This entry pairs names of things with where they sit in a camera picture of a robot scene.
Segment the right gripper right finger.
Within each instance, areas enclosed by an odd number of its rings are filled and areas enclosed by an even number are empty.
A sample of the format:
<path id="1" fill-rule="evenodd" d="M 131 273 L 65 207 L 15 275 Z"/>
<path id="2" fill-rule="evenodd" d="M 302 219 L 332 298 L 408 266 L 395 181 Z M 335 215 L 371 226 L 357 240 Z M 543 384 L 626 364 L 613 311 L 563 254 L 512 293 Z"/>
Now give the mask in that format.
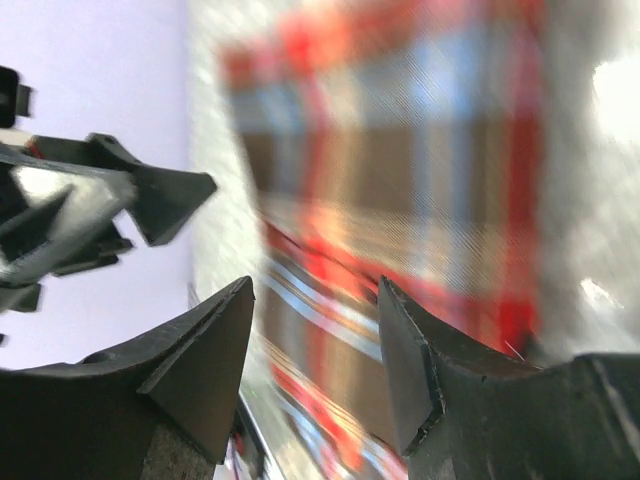
<path id="1" fill-rule="evenodd" d="M 413 479 L 635 479 L 639 358 L 549 368 L 493 350 L 378 284 L 395 445 Z"/>

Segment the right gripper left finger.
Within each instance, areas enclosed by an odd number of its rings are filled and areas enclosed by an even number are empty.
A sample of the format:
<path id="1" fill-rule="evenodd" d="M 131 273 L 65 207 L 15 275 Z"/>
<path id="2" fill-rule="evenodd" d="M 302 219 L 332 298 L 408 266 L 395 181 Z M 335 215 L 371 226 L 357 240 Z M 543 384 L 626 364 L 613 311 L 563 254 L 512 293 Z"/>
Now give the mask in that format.
<path id="1" fill-rule="evenodd" d="M 5 479 L 210 479 L 224 461 L 254 309 L 242 277 L 76 364 L 1 374 Z"/>

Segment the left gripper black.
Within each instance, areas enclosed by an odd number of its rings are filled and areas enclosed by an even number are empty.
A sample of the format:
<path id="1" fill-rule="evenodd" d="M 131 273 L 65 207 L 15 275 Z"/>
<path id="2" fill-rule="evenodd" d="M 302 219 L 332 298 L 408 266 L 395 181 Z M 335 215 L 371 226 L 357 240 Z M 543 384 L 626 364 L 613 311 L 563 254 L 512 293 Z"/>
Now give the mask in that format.
<path id="1" fill-rule="evenodd" d="M 210 175 L 145 164 L 110 135 L 54 139 L 59 159 L 44 152 L 45 141 L 1 137 L 3 312 L 36 311 L 49 275 L 117 264 L 133 244 L 113 220 L 132 203 L 146 243 L 163 246 L 217 191 Z"/>

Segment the plaid long sleeve shirt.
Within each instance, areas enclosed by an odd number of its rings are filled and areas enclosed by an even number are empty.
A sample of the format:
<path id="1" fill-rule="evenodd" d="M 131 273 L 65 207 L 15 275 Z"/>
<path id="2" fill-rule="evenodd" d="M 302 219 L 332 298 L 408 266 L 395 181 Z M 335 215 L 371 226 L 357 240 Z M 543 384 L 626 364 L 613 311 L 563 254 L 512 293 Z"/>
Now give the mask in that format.
<path id="1" fill-rule="evenodd" d="M 318 1 L 218 57 L 257 189 L 261 339 L 327 479 L 402 479 L 377 283 L 510 356 L 537 320 L 540 1 Z"/>

